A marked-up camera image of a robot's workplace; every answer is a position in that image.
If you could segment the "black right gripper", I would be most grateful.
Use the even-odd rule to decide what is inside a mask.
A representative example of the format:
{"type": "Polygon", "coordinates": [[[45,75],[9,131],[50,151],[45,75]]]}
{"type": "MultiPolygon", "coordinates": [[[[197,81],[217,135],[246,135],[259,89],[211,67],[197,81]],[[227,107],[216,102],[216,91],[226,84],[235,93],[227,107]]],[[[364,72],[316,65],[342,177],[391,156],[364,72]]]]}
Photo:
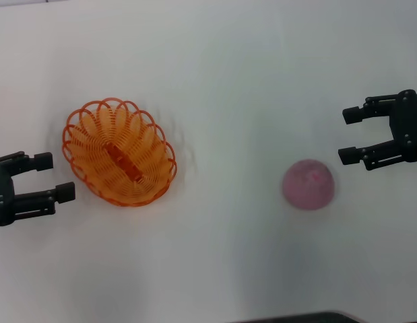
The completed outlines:
{"type": "Polygon", "coordinates": [[[417,162],[417,93],[412,89],[397,94],[367,97],[362,107],[342,111],[346,124],[368,118],[389,116],[393,141],[369,147],[348,147],[338,150],[344,165],[363,161],[367,171],[400,162],[417,162]]]}

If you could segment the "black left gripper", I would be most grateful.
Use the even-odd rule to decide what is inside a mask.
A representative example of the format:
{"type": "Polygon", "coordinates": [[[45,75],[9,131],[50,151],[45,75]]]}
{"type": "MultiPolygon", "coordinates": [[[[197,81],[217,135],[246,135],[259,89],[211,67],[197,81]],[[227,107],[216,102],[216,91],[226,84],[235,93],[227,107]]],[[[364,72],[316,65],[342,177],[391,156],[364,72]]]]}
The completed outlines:
{"type": "Polygon", "coordinates": [[[50,190],[15,195],[12,176],[52,168],[53,155],[50,152],[30,157],[19,151],[0,157],[0,227],[15,220],[54,215],[55,203],[75,200],[74,182],[60,184],[50,190]]]}

